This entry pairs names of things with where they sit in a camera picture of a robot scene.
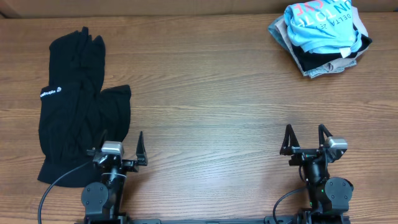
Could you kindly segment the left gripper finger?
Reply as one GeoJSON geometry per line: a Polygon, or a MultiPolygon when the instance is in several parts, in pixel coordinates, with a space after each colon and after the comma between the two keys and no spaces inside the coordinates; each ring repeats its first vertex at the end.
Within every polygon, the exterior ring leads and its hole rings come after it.
{"type": "Polygon", "coordinates": [[[137,142],[137,147],[136,147],[136,156],[137,156],[137,164],[139,166],[147,166],[148,165],[148,158],[144,146],[144,135],[143,132],[141,131],[139,134],[139,139],[137,142]]]}
{"type": "Polygon", "coordinates": [[[98,140],[96,142],[96,149],[97,150],[100,150],[102,148],[104,142],[106,141],[107,134],[108,134],[108,131],[106,129],[100,134],[100,136],[99,136],[99,138],[98,138],[98,140]]]}

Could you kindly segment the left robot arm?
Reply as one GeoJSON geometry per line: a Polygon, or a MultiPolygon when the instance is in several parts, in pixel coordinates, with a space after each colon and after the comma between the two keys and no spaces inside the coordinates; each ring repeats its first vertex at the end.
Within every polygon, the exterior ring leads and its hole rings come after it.
{"type": "Polygon", "coordinates": [[[121,212],[124,184],[128,172],[139,172],[148,165],[143,132],[140,132],[136,158],[125,159],[122,142],[108,141],[104,131],[99,143],[87,153],[93,156],[93,165],[100,172],[100,181],[88,184],[81,194],[85,207],[84,223],[131,223],[126,212],[121,212]]]}

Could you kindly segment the black t-shirt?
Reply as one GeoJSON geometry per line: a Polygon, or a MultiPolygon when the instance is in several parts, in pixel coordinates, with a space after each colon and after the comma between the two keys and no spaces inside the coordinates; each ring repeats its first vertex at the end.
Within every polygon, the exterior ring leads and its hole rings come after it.
{"type": "Polygon", "coordinates": [[[49,84],[40,92],[39,141],[45,160],[38,180],[85,187],[101,172],[88,150],[102,138],[124,141],[131,123],[131,88],[103,89],[106,48],[87,27],[49,47],[49,84]]]}

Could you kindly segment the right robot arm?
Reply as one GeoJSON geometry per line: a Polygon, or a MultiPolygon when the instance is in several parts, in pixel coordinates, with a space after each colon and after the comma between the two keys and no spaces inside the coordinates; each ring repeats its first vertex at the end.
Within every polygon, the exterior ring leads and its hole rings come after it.
{"type": "Polygon", "coordinates": [[[289,165],[297,166],[300,179],[305,185],[283,195],[275,203],[272,217],[276,223],[278,204],[290,195],[306,190],[310,207],[301,208],[292,218],[292,223],[349,223],[344,213],[349,210],[349,201],[353,196],[354,186],[347,179],[331,177],[328,165],[339,160],[347,151],[348,143],[344,138],[332,135],[323,125],[318,126],[319,146],[315,149],[301,148],[293,127],[288,124],[280,154],[290,156],[289,165]]]}

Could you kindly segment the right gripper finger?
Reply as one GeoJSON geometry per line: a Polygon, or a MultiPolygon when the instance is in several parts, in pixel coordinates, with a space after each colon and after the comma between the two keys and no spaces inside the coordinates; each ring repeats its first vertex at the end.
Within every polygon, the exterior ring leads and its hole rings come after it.
{"type": "Polygon", "coordinates": [[[294,133],[291,124],[288,124],[285,129],[284,140],[280,149],[280,155],[291,156],[300,150],[300,144],[294,133]]]}
{"type": "Polygon", "coordinates": [[[326,138],[331,137],[332,134],[329,130],[325,127],[324,124],[320,124],[318,126],[318,139],[319,139],[319,146],[323,147],[326,141],[326,138]]]}

